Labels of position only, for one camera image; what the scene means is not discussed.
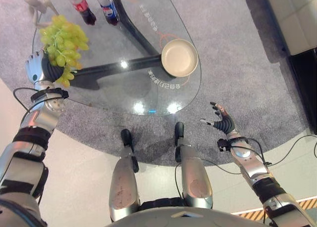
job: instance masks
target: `bottle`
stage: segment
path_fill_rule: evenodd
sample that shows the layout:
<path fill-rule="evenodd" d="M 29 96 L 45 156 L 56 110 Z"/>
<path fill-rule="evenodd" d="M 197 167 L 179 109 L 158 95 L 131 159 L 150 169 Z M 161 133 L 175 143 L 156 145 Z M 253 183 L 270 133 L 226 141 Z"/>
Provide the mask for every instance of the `bottle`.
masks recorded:
<path fill-rule="evenodd" d="M 86 0 L 69 0 L 74 8 L 81 14 L 86 24 L 94 25 L 96 21 L 95 15 L 90 11 Z"/>
<path fill-rule="evenodd" d="M 114 6 L 113 0 L 98 0 L 101 8 L 103 9 L 106 20 L 109 24 L 117 25 L 118 13 Z"/>

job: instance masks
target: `grape bunch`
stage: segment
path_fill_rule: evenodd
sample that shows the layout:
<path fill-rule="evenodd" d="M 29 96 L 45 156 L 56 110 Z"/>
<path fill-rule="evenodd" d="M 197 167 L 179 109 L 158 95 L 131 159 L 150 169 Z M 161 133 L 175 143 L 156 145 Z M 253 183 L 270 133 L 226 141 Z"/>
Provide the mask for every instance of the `grape bunch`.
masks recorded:
<path fill-rule="evenodd" d="M 79 25 L 70 23 L 63 15 L 53 16 L 52 24 L 39 30 L 41 42 L 49 55 L 52 66 L 64 67 L 62 76 L 56 82 L 69 87 L 69 80 L 74 79 L 73 73 L 82 69 L 78 62 L 80 50 L 88 50 L 88 38 Z"/>

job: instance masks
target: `blue label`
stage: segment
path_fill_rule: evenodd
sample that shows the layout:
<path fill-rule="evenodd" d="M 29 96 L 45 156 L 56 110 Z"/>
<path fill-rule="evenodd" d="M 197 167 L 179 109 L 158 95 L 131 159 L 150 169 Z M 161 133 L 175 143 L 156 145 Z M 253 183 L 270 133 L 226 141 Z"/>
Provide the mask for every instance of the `blue label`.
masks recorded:
<path fill-rule="evenodd" d="M 104 14 L 107 18 L 116 18 L 117 16 L 117 10 L 115 9 L 114 3 L 112 2 L 111 4 L 107 5 L 107 6 L 102 6 L 101 8 L 103 8 Z"/>

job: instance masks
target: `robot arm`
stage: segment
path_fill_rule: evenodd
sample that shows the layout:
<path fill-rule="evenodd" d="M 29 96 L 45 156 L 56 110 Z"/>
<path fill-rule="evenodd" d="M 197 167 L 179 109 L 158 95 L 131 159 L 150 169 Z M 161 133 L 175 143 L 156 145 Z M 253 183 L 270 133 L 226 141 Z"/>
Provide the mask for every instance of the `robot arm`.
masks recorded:
<path fill-rule="evenodd" d="M 58 119 L 64 111 L 64 98 L 68 93 L 56 89 L 53 82 L 62 75 L 63 68 L 52 67 L 44 51 L 36 52 L 26 61 L 26 71 L 34 88 L 38 90 L 31 100 L 34 108 L 21 122 L 19 131 L 0 157 L 0 199 L 6 204 L 0 215 L 5 226 L 29 226 L 21 216 L 9 210 L 23 207 L 38 221 L 41 220 L 35 199 L 43 192 L 48 169 L 43 160 Z"/>
<path fill-rule="evenodd" d="M 236 130 L 232 118 L 225 109 L 214 102 L 211 102 L 211 105 L 221 121 L 208 122 L 201 119 L 201 122 L 226 134 L 227 140 L 221 140 L 224 149 L 220 148 L 220 150 L 230 150 L 234 162 L 240 168 L 244 179 L 259 197 L 268 217 L 278 227 L 315 227 L 314 221 L 292 195 L 280 187 L 266 164 L 256 158 L 256 154 L 252 151 L 247 139 Z"/>

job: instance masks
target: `gray carpet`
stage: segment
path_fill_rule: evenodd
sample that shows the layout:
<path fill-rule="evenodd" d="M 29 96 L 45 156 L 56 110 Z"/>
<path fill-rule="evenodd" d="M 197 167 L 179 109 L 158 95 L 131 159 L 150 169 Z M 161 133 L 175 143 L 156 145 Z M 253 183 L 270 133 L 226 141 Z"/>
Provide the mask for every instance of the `gray carpet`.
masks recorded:
<path fill-rule="evenodd" d="M 177 121 L 185 123 L 185 135 L 203 158 L 219 164 L 231 162 L 229 154 L 216 148 L 216 141 L 224 135 L 199 123 L 202 117 L 216 119 L 209 101 L 223 104 L 241 134 L 257 139 L 265 151 L 308 126 L 264 0 L 172 1 L 200 55 L 202 83 L 194 101 L 164 117 L 120 114 L 67 101 L 67 112 L 57 127 L 60 131 L 92 148 L 119 155 L 120 131 L 128 128 L 139 161 L 175 165 Z M 26 4 L 0 0 L 0 12 L 0 77 L 11 90 L 30 86 L 24 61 L 31 53 L 34 26 Z"/>

